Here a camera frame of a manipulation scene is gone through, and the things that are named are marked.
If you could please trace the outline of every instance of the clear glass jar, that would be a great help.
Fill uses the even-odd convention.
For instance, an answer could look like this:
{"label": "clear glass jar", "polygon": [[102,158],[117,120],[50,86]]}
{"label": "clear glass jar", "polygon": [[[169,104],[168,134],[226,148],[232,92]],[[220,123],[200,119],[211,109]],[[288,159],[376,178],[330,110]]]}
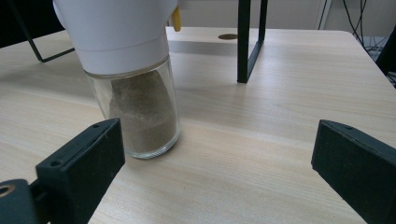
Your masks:
{"label": "clear glass jar", "polygon": [[176,142],[179,119],[169,56],[132,73],[87,75],[104,117],[121,120],[125,153],[149,159]]}

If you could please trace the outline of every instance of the cable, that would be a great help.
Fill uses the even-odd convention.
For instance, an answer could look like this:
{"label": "cable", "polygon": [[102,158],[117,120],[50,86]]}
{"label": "cable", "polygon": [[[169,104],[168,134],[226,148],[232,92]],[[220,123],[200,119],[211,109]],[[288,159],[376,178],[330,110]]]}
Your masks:
{"label": "cable", "polygon": [[[374,40],[374,45],[371,45],[371,38]],[[380,49],[379,44],[381,44],[384,40],[386,40],[388,37],[385,36],[383,37],[378,43],[375,41],[375,38],[373,36],[370,36],[370,47],[367,47],[367,51],[371,51],[373,49]]]}
{"label": "cable", "polygon": [[[364,0],[364,3],[363,3],[363,0],[361,0],[361,14],[359,16],[359,20],[358,20],[358,23],[356,24],[356,26],[353,25],[352,19],[350,18],[350,14],[349,14],[349,10],[347,8],[346,0],[343,0],[343,4],[344,4],[344,8],[346,10],[346,14],[347,14],[347,18],[348,18],[348,21],[349,21],[349,25],[350,25],[350,27],[352,28],[352,31],[353,31],[353,35],[361,43],[361,46],[364,48],[364,50],[366,50],[366,48],[364,47],[363,25],[362,24],[363,24],[363,12],[364,12],[364,9],[366,8],[367,0]],[[361,30],[361,36],[359,36],[358,32],[357,32],[359,27],[360,27],[360,30]]]}
{"label": "cable", "polygon": [[380,48],[376,48],[375,56],[376,56],[376,55],[379,55],[379,54],[378,54],[379,50],[381,49],[381,51],[382,51],[382,49],[385,47],[385,44],[386,44],[387,42],[388,42],[388,40],[385,41],[385,42],[381,45]]}
{"label": "cable", "polygon": [[386,75],[386,77],[389,79],[389,81],[393,85],[393,87],[396,88],[396,80],[395,80],[396,76],[391,73],[388,73]]}
{"label": "cable", "polygon": [[347,9],[346,0],[343,0],[343,3],[344,3],[344,8],[346,9],[346,14],[347,14],[347,18],[348,18],[348,20],[349,20],[350,27],[352,28],[352,31],[353,31],[353,35],[354,35],[356,38],[358,38],[359,42],[361,42],[361,39],[359,38],[358,34],[356,33],[355,26],[353,25],[352,20],[350,19],[349,10]]}
{"label": "cable", "polygon": [[320,16],[320,22],[319,22],[318,30],[320,30],[320,25],[321,25],[321,22],[323,20],[323,15],[324,15],[324,11],[326,9],[326,6],[327,6],[327,0],[324,2],[324,7],[323,7],[323,10],[322,10],[322,15]]}

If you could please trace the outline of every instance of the wood grain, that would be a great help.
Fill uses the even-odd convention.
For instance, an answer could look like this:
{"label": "wood grain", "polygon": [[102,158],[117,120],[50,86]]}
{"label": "wood grain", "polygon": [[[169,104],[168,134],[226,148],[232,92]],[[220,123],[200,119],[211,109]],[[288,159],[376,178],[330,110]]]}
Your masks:
{"label": "wood grain", "polygon": [[[396,91],[352,35],[267,30],[245,85],[236,41],[218,39],[235,29],[167,32],[180,138],[156,159],[127,157],[91,223],[364,223],[310,164],[320,119],[396,146]],[[36,42],[70,47],[63,32]],[[0,49],[0,66],[0,181],[32,182],[103,117],[75,52],[39,63],[21,43]]]}

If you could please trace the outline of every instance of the black bracket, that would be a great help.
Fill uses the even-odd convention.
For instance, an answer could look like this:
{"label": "black bracket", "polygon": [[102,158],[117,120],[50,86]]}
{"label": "black bracket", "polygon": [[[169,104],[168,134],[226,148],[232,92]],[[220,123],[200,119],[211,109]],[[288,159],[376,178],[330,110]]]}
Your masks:
{"label": "black bracket", "polygon": [[0,183],[0,223],[88,223],[124,163],[120,120],[93,124],[40,162],[30,186]]}
{"label": "black bracket", "polygon": [[238,5],[238,71],[237,82],[248,83],[254,64],[259,57],[265,38],[268,0],[262,0],[260,7],[259,39],[248,56],[251,0],[239,0]]}
{"label": "black bracket", "polygon": [[15,19],[18,22],[18,25],[21,27],[21,30],[22,30],[23,34],[25,35],[27,41],[29,42],[30,47],[32,48],[33,52],[35,53],[35,56],[37,57],[37,59],[40,62],[46,63],[48,61],[51,61],[51,60],[56,59],[56,58],[59,58],[59,57],[65,55],[65,54],[73,52],[75,50],[74,48],[71,48],[71,49],[65,50],[65,51],[63,51],[61,53],[58,53],[58,54],[55,54],[53,56],[50,56],[48,58],[43,59],[41,57],[40,52],[38,51],[38,48],[35,46],[35,42],[33,41],[33,38],[30,35],[29,30],[27,29],[26,24],[23,21],[23,18],[21,16],[20,12],[18,11],[17,7],[15,6],[14,0],[7,0],[7,2],[8,2],[9,7],[11,8],[12,13],[15,16]]}
{"label": "black bracket", "polygon": [[396,223],[396,149],[321,120],[312,167],[367,222]]}
{"label": "black bracket", "polygon": [[389,72],[396,72],[396,25],[375,63],[385,76]]}

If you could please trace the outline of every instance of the black chair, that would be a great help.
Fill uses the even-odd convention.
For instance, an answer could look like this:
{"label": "black chair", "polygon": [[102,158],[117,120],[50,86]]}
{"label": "black chair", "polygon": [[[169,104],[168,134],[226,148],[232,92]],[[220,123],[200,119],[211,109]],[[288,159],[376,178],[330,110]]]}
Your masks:
{"label": "black chair", "polygon": [[35,45],[34,38],[64,30],[53,10],[52,0],[1,1],[0,29],[0,48],[27,40],[42,63],[74,51],[68,49],[43,59]]}

